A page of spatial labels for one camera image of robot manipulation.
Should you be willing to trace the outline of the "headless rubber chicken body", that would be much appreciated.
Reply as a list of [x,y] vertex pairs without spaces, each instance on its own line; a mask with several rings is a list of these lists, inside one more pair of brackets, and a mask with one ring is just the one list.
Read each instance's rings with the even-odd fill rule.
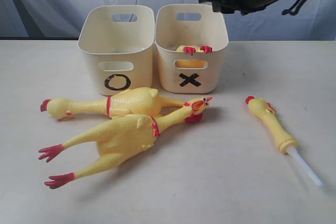
[[[182,51],[185,54],[190,54],[192,56],[195,52],[211,53],[213,48],[210,46],[196,47],[180,45],[177,47],[176,51]],[[176,62],[178,68],[205,68],[206,64],[207,62],[205,60],[178,60]]]

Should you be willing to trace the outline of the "detached chicken head with tube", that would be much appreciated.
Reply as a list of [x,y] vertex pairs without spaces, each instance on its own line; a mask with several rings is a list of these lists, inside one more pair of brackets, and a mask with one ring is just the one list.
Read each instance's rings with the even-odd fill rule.
[[259,118],[269,130],[274,138],[277,150],[283,154],[291,156],[313,183],[318,187],[322,187],[323,182],[300,156],[297,151],[298,142],[282,127],[276,118],[276,110],[272,108],[271,104],[262,98],[256,98],[252,95],[246,98],[245,103],[251,113]]

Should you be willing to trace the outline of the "rubber chicken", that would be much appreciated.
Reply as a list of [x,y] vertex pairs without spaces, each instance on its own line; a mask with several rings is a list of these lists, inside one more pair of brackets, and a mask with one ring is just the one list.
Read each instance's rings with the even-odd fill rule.
[[95,142],[100,157],[91,165],[63,175],[53,175],[44,184],[57,189],[73,180],[114,169],[126,160],[154,146],[160,134],[169,127],[198,122],[203,111],[209,107],[212,97],[191,99],[183,106],[165,116],[153,117],[146,114],[128,114],[111,119],[61,143],[39,150],[39,159],[50,162],[62,151],[78,144]]
[[209,106],[211,99],[200,98],[183,102],[160,96],[158,89],[140,87],[127,89],[95,101],[78,102],[66,98],[46,99],[40,105],[40,111],[46,111],[50,117],[61,121],[70,119],[79,113],[100,113],[109,118],[122,117],[127,114],[146,114],[159,118],[161,110],[165,107],[190,107],[191,115],[185,116],[180,121],[172,121],[171,123],[174,125],[199,121],[203,116],[203,110]]

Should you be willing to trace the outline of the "cream bin marked X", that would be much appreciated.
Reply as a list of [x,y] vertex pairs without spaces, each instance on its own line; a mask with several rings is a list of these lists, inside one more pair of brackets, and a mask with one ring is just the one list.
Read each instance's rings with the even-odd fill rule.
[[[219,81],[228,34],[224,17],[210,5],[171,4],[159,9],[155,43],[162,88],[173,93],[209,93]],[[192,56],[176,51],[180,45],[210,46],[211,53]],[[178,68],[178,60],[205,60],[205,68]]]

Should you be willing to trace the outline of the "rubber chicken front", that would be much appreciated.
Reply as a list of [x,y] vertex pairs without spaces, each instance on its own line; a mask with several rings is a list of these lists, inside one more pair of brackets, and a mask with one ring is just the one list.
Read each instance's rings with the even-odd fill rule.
[[39,150],[39,159],[50,162],[62,151],[78,144],[95,142],[100,157],[91,165],[63,175],[53,175],[44,184],[57,189],[73,180],[114,169],[126,160],[154,146],[160,134],[169,127],[198,122],[203,111],[209,107],[212,97],[191,99],[183,106],[165,116],[153,117],[146,114],[128,114],[111,119],[61,143]]

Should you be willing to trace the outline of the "cream bin marked O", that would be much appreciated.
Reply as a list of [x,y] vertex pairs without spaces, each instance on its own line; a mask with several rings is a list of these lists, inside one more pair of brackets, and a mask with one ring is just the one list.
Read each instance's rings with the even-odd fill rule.
[[78,47],[101,95],[152,85],[154,32],[147,6],[106,5],[88,14]]

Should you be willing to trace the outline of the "rubber chicken lying rear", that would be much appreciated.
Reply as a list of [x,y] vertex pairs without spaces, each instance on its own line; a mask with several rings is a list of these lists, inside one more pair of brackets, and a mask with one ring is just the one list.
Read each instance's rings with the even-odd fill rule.
[[100,113],[109,118],[122,117],[127,114],[146,114],[159,118],[161,110],[165,107],[190,107],[191,115],[185,116],[180,121],[172,121],[171,123],[174,125],[199,121],[203,116],[203,110],[209,106],[211,99],[200,98],[183,102],[160,96],[158,89],[140,87],[127,89],[95,101],[78,102],[66,98],[46,99],[40,105],[40,111],[46,111],[50,117],[61,121],[70,119],[79,113]]

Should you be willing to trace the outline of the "grey backdrop curtain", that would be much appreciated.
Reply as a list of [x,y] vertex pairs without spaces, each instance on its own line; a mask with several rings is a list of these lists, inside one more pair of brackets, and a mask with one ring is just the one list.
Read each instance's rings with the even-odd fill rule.
[[[230,40],[335,40],[335,0],[308,0],[296,16],[281,0],[262,12],[225,16]],[[157,12],[197,0],[1,0],[1,36],[77,38],[89,12],[103,5],[139,4]]]

